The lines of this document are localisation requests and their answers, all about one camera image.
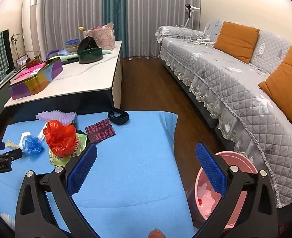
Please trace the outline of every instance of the curtain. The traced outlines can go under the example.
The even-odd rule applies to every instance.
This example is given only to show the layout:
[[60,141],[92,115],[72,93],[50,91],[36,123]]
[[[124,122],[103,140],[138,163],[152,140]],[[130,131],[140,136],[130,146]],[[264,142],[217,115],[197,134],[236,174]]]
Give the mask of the curtain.
[[102,25],[102,0],[41,0],[46,52],[64,49],[70,39],[82,39],[86,30]]
[[127,13],[126,0],[103,0],[103,25],[114,23],[115,40],[122,40],[122,58],[127,56]]
[[[200,7],[201,0],[127,0],[129,57],[157,56],[160,46],[155,40],[161,25],[184,25],[186,4]],[[200,12],[188,27],[198,29]]]

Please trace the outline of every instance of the lavender beaded item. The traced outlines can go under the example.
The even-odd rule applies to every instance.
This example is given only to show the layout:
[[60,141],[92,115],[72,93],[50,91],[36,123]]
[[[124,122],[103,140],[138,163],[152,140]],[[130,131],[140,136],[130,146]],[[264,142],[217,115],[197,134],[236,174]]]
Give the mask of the lavender beaded item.
[[42,112],[42,113],[38,113],[36,115],[36,119],[40,120],[40,121],[51,121],[51,120],[57,120],[59,122],[61,122],[64,126],[71,124],[74,119],[76,118],[77,113],[76,112],[72,112],[72,113],[63,113],[60,110],[54,110],[52,112]]

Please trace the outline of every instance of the teal curtain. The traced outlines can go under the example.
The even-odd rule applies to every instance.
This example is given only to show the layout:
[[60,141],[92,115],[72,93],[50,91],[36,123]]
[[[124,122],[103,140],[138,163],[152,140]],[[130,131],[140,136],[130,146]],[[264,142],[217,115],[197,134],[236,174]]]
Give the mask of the teal curtain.
[[102,14],[103,24],[114,23],[115,40],[122,40],[123,58],[128,54],[128,33],[127,33],[127,4],[126,0],[103,0]]

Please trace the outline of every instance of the red plastic bag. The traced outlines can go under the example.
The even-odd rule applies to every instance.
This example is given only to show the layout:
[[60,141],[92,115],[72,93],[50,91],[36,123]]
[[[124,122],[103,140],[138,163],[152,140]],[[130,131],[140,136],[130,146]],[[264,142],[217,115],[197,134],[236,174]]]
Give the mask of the red plastic bag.
[[64,126],[57,120],[51,120],[43,129],[50,150],[58,157],[67,157],[76,147],[76,128],[73,125]]

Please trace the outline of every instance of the pink trash can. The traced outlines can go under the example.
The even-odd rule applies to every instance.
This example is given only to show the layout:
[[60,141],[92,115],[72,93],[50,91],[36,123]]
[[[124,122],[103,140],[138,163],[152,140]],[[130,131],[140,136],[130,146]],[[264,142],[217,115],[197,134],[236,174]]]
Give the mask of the pink trash can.
[[[220,155],[223,157],[225,162],[230,165],[236,165],[242,172],[257,174],[258,171],[256,167],[243,155],[233,152],[233,151],[223,151],[219,152],[216,155]],[[198,187],[201,187],[204,184],[207,184],[203,195],[198,198]],[[247,195],[247,191],[241,192],[241,195],[237,201],[236,207],[225,226],[225,229],[233,228],[238,216],[242,210],[245,198]],[[208,219],[210,214],[215,209],[219,200],[221,199],[221,194],[215,192],[212,188],[211,183],[207,179],[206,174],[203,171],[203,168],[199,170],[197,175],[197,179],[195,181],[194,189],[187,193],[187,200],[191,212],[191,216],[194,220],[198,220],[204,222]]]

